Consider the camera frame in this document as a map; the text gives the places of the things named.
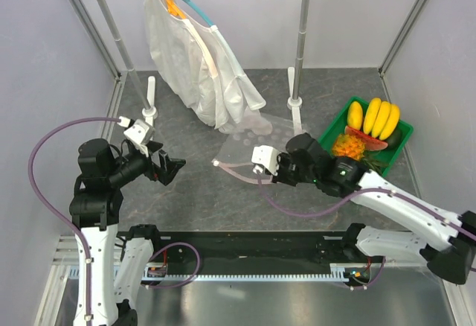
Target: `gray countertop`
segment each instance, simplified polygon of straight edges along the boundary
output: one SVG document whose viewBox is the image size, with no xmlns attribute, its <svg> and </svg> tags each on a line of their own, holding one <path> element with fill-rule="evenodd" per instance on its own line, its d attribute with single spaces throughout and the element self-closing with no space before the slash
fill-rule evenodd
<svg viewBox="0 0 476 326">
<path fill-rule="evenodd" d="M 285 69 L 247 70 L 251 81 L 266 99 L 263 113 L 290 119 L 286 107 L 288 83 Z M 212 165 L 227 135 L 203 124 L 184 106 L 156 72 L 141 72 L 144 87 L 149 75 L 157 77 L 156 105 L 159 111 L 155 140 L 164 143 L 171 157 L 187 164 L 168 186 L 141 177 L 123 188 L 124 202 L 120 227 L 139 223 L 156 224 L 165 231 L 269 231 L 269 230 L 345 230 L 351 223 L 376 228 L 402 229 L 393 221 L 352 203 L 322 218 L 289 217 L 273 209 L 260 196 L 256 185 L 230 176 Z M 385 98 L 382 82 L 374 68 L 305 69 L 300 95 L 303 97 L 302 121 L 316 138 L 354 95 L 369 100 Z M 121 98 L 118 115 L 139 118 L 142 105 L 129 80 Z M 123 140 L 115 127 L 112 143 Z M 414 193 L 408 162 L 401 155 L 387 179 Z M 296 188 L 266 186 L 281 205 L 311 212 L 330 207 L 338 199 L 326 196 L 311 185 Z"/>
</svg>

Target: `white garment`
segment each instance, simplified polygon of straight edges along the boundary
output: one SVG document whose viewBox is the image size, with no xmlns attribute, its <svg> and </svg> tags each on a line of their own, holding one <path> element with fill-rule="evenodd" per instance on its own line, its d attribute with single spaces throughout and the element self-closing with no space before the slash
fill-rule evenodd
<svg viewBox="0 0 476 326">
<path fill-rule="evenodd" d="M 216 129 L 228 121 L 215 62 L 188 19 L 172 16 L 164 0 L 145 0 L 150 55 L 158 73 L 193 109 L 201 121 Z"/>
<path fill-rule="evenodd" d="M 266 105 L 265 100 L 241 68 L 218 28 L 215 25 L 204 27 L 188 15 L 187 18 L 207 45 L 218 68 L 223 100 L 229 117 L 227 124 L 224 124 L 220 131 L 233 133 L 268 125 L 258 111 Z"/>
</svg>

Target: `metal pole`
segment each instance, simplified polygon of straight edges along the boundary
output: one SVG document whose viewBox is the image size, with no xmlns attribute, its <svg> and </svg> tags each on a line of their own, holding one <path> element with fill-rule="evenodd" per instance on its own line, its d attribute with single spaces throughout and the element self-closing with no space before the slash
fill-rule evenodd
<svg viewBox="0 0 476 326">
<path fill-rule="evenodd" d="M 137 91 L 137 94 L 139 94 L 139 98 L 142 100 L 142 104 L 145 106 L 146 110 L 149 110 L 150 109 L 149 101 L 146 99 L 144 93 L 142 92 L 141 80 L 139 79 L 137 71 L 135 70 L 134 65 L 132 64 L 131 57 L 129 56 L 129 53 L 127 52 L 126 46 L 124 45 L 124 41 L 120 37 L 118 27 L 116 26 L 116 22 L 114 21 L 114 18 L 112 17 L 112 14 L 111 14 L 111 10 L 109 9 L 109 6 L 107 5 L 106 0 L 97 0 L 97 3 L 99 4 L 101 11 L 103 12 L 104 19 L 107 22 L 107 25 L 109 27 L 109 30 L 111 31 L 112 36 L 114 37 L 114 41 L 116 42 L 116 46 L 118 47 L 120 56 L 122 57 L 122 60 L 124 61 L 124 64 L 126 65 L 126 69 L 132 80 L 132 85 Z"/>
<path fill-rule="evenodd" d="M 306 44 L 307 15 L 309 13 L 309 0 L 302 0 L 300 4 L 299 34 L 297 35 L 297 53 L 295 63 L 295 80 L 292 85 L 292 99 L 299 98 L 300 77 L 303 70 L 304 47 Z"/>
<path fill-rule="evenodd" d="M 139 79 L 139 76 L 135 71 L 131 57 L 129 56 L 126 46 L 124 45 L 124 42 L 120 37 L 118 27 L 116 25 L 116 22 L 114 21 L 114 17 L 112 17 L 112 13 L 109 9 L 109 6 L 107 5 L 106 0 L 97 0 L 97 4 L 99 5 L 101 12 L 103 13 L 104 19 L 106 20 L 109 30 L 111 31 L 112 37 L 114 37 L 114 41 L 116 42 L 116 46 L 118 47 L 120 56 L 122 57 L 124 65 L 126 66 L 128 73 L 130 74 L 132 85 L 137 91 L 137 94 L 139 95 L 139 98 L 142 100 L 142 104 L 145 107 L 145 112 L 151 112 L 152 108 L 149 104 L 149 101 L 146 99 L 144 93 L 142 92 L 141 80 Z"/>
<path fill-rule="evenodd" d="M 400 29 L 399 34 L 396 36 L 395 41 L 393 41 L 393 44 L 390 47 L 390 50 L 388 51 L 387 56 L 385 56 L 382 66 L 379 69 L 381 76 L 384 76 L 387 70 L 389 69 L 390 65 L 393 62 L 393 58 L 395 58 L 400 47 L 402 47 L 403 42 L 407 39 L 407 36 L 410 33 L 411 28 L 414 26 L 415 22 L 417 21 L 426 2 L 427 0 L 415 1 L 414 6 L 411 8 L 410 13 L 408 14 L 407 19 L 405 20 L 405 23 Z"/>
<path fill-rule="evenodd" d="M 88 32 L 88 35 L 91 37 L 93 43 L 96 45 L 98 51 L 100 52 L 101 56 L 104 59 L 109 71 L 111 72 L 112 76 L 117 80 L 120 76 L 120 71 L 118 67 L 115 65 L 114 60 L 112 59 L 109 50 L 106 47 L 106 44 L 101 39 L 99 31 L 96 29 L 95 24 L 92 21 L 92 18 L 88 14 L 86 7 L 83 4 L 82 0 L 69 0 L 71 5 L 73 6 L 76 14 L 80 18 L 80 21 L 83 23 L 84 28 Z"/>
</svg>

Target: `transparent plastic bag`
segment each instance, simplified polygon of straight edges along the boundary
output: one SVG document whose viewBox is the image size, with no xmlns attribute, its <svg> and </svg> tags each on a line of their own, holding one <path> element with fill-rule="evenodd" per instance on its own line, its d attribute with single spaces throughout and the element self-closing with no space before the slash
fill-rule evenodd
<svg viewBox="0 0 476 326">
<path fill-rule="evenodd" d="M 240 131 L 228 136 L 212 162 L 213 166 L 220 167 L 233 177 L 257 185 L 251 163 L 253 149 L 257 146 L 268 145 L 284 152 L 290 138 L 308 130 L 302 125 L 295 129 L 291 120 L 263 113 L 258 120 L 254 116 L 250 119 L 254 120 L 246 121 Z M 270 183 L 271 177 L 263 181 L 264 185 Z"/>
</svg>

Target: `green basket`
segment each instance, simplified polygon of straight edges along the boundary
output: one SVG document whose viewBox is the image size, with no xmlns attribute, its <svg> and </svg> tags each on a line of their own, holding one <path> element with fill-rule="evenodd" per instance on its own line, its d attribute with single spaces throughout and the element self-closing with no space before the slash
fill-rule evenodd
<svg viewBox="0 0 476 326">
<path fill-rule="evenodd" d="M 346 106 L 338 113 L 334 121 L 330 124 L 324 134 L 322 134 L 322 136 L 318 139 L 319 143 L 328 153 L 330 153 L 334 141 L 337 139 L 339 134 L 344 133 L 345 126 L 347 125 L 347 111 L 349 110 L 349 106 L 353 101 L 358 101 L 362 105 L 362 109 L 364 110 L 364 116 L 367 112 L 367 108 L 369 106 L 369 103 L 367 101 L 359 97 L 350 98 Z M 387 175 L 388 171 L 392 167 L 393 163 L 395 163 L 396 158 L 402 152 L 403 147 L 405 146 L 414 131 L 414 127 L 412 127 L 409 123 L 405 123 L 401 120 L 399 121 L 397 127 L 402 131 L 402 142 L 400 143 L 400 145 L 396 149 L 379 151 L 378 155 L 376 156 L 376 159 L 387 164 L 387 167 L 384 167 L 382 169 L 383 177 Z"/>
</svg>

